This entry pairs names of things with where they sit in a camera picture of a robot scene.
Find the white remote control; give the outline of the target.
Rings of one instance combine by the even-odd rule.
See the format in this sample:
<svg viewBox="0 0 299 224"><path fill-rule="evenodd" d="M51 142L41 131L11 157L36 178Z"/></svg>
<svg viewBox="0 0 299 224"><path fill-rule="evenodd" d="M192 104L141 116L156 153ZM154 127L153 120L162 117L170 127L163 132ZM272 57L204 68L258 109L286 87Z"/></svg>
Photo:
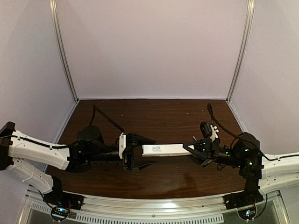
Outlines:
<svg viewBox="0 0 299 224"><path fill-rule="evenodd" d="M142 145L142 157L170 157L191 155L183 144Z"/></svg>

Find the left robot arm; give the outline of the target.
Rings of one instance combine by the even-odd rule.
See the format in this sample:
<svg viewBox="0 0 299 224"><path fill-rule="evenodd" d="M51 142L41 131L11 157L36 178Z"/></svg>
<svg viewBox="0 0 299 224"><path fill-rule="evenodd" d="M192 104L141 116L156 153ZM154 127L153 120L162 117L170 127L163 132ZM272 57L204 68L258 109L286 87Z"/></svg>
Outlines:
<svg viewBox="0 0 299 224"><path fill-rule="evenodd" d="M27 160L36 161L71 173L91 169L93 162L122 163L127 171L139 171L151 161L134 165L134 149L156 141L136 133L122 132L114 145L104 143L100 129L89 125L78 132L77 140L59 145L31 138L7 122L0 130L0 169L12 171L23 181L37 188L44 201L53 205L80 206L81 196L63 191L62 182L55 176L43 174Z"/></svg>

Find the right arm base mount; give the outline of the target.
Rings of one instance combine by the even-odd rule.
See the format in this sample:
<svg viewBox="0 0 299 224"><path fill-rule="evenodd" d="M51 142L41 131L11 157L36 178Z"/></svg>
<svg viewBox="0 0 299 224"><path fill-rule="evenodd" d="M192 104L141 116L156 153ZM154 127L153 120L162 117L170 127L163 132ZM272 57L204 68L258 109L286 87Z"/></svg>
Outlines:
<svg viewBox="0 0 299 224"><path fill-rule="evenodd" d="M238 193L231 193L223 196L227 210L254 205L263 201L263 196L259 190L244 190Z"/></svg>

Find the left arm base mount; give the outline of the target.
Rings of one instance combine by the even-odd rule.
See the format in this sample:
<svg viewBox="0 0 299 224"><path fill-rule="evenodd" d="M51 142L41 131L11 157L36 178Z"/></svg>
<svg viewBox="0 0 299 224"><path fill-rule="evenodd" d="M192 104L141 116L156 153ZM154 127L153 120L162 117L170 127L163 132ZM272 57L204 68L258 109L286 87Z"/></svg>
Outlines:
<svg viewBox="0 0 299 224"><path fill-rule="evenodd" d="M73 210L81 210L84 197L67 192L50 192L43 195L46 202Z"/></svg>

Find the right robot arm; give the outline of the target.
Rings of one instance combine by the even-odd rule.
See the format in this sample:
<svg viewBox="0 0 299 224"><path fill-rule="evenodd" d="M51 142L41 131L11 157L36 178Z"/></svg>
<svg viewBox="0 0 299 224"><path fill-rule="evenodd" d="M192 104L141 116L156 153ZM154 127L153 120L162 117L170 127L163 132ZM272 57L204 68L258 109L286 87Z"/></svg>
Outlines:
<svg viewBox="0 0 299 224"><path fill-rule="evenodd" d="M245 180L244 189L225 195L227 203L259 202L269 192L298 185L298 153L264 154L260 142L250 133L242 133L235 139L233 146L221 146L217 134L205 133L203 139L182 145L188 156L202 167L215 163L219 171L227 167L238 169Z"/></svg>

